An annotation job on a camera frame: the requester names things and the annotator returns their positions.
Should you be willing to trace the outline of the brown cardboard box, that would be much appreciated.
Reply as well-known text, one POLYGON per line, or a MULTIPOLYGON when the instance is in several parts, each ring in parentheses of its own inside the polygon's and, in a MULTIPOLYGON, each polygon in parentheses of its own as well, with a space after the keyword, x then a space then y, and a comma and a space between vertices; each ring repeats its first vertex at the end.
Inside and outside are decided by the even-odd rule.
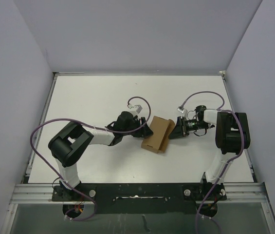
POLYGON ((153 135, 142 141, 141 148, 156 154, 165 153, 169 144, 168 136, 175 126, 171 119, 154 116, 150 124, 153 135))

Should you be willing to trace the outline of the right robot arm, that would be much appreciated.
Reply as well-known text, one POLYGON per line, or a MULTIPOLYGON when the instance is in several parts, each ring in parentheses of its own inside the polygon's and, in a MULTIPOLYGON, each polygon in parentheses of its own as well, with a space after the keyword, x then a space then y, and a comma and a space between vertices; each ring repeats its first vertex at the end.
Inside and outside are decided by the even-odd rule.
POLYGON ((249 148, 251 138, 247 114, 208 109, 200 105, 196 107, 193 119, 178 117, 176 126, 168 136, 169 139, 177 139, 187 137, 191 132, 196 134, 198 130, 207 133, 211 128, 216 128, 215 144, 219 151, 203 174, 206 182, 198 187, 199 196, 204 199, 209 199, 215 194, 213 184, 223 183, 232 162, 249 148))

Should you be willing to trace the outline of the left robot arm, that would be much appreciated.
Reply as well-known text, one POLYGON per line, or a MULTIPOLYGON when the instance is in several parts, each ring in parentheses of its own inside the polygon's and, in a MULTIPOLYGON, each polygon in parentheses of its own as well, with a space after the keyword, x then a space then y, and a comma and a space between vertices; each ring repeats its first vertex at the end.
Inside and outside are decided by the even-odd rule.
POLYGON ((49 142, 48 148, 56 159, 61 175, 60 185, 64 196, 76 200, 80 196, 81 181, 78 177, 77 162, 90 145, 114 146, 124 136, 149 138, 153 135, 145 117, 138 117, 133 112, 123 111, 107 125, 106 129, 85 129, 80 123, 69 122, 49 142))

